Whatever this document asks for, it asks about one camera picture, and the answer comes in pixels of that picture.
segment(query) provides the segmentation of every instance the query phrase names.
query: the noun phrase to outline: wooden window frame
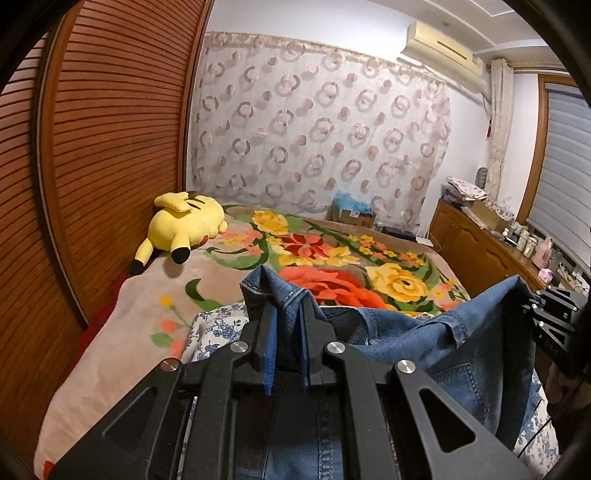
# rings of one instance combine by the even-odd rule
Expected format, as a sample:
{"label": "wooden window frame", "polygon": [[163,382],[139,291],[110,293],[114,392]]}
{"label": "wooden window frame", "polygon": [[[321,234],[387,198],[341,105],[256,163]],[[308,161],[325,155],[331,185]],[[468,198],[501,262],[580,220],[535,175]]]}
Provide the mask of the wooden window frame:
{"label": "wooden window frame", "polygon": [[558,85],[567,85],[577,87],[572,77],[567,75],[538,75],[538,133],[535,139],[534,159],[531,163],[530,177],[525,187],[521,207],[517,214],[517,221],[525,225],[530,216],[531,208],[534,205],[535,194],[538,191],[540,176],[542,175],[542,166],[546,155],[546,142],[548,139],[548,89],[546,83],[555,83]]}

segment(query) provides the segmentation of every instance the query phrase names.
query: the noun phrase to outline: louvered wooden panel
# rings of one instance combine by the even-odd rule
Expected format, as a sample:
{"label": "louvered wooden panel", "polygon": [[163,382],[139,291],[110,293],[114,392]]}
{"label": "louvered wooden panel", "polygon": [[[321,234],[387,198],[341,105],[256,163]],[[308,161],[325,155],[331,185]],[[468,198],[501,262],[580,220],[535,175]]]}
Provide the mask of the louvered wooden panel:
{"label": "louvered wooden panel", "polygon": [[45,40],[0,95],[0,429],[29,464],[80,328],[44,225],[30,122]]}
{"label": "louvered wooden panel", "polygon": [[208,0],[87,0],[53,92],[63,237],[90,317],[129,268],[152,201],[178,190]]}

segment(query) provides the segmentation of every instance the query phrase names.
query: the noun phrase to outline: bed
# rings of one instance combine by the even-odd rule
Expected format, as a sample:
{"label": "bed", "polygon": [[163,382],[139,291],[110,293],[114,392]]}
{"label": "bed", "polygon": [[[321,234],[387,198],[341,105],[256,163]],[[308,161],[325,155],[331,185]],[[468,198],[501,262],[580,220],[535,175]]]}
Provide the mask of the bed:
{"label": "bed", "polygon": [[223,318],[235,313],[239,283],[258,265],[308,288],[324,305],[431,316],[469,300],[428,247],[271,210],[230,205],[225,212],[228,230],[185,264],[162,255],[123,283],[109,320],[48,408],[34,460],[40,478],[162,359],[203,358],[223,343],[216,338],[226,341],[234,324]]}

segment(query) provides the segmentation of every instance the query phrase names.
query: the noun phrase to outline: wooden cabinet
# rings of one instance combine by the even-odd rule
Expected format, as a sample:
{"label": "wooden cabinet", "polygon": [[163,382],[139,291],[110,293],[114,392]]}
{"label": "wooden cabinet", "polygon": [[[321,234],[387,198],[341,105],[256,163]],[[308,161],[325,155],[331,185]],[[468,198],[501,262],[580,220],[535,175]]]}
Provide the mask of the wooden cabinet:
{"label": "wooden cabinet", "polygon": [[545,286],[530,260],[442,200],[431,222],[431,236],[435,249],[471,297],[516,274],[532,290]]}

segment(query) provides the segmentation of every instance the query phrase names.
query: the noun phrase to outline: yellow pikachu plush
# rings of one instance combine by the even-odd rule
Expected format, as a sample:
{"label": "yellow pikachu plush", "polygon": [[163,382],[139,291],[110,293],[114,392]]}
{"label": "yellow pikachu plush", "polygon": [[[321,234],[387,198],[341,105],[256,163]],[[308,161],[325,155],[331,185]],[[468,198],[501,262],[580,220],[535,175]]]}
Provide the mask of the yellow pikachu plush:
{"label": "yellow pikachu plush", "polygon": [[191,247],[203,245],[228,229],[222,206],[197,192],[165,193],[154,200],[154,205],[162,210],[152,218],[148,238],[135,253],[129,268],[132,275],[143,272],[154,248],[170,252],[173,261],[182,264],[189,258]]}

